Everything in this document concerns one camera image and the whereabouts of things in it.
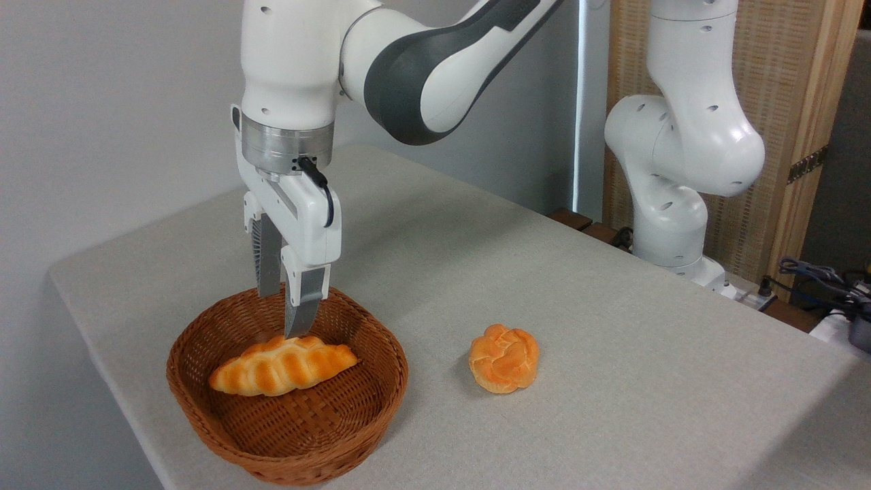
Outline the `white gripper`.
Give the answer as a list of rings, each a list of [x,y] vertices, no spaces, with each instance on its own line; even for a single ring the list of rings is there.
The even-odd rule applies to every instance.
[[[259,170],[242,154],[240,128],[235,130],[235,146],[237,170],[251,191],[243,198],[244,223],[252,243],[259,297],[280,292],[282,263],[285,337],[305,337],[318,305],[329,297],[330,263],[339,259],[342,250],[338,195],[332,192],[332,199],[327,198],[302,171],[271,176]],[[281,236],[289,245],[281,248]]]

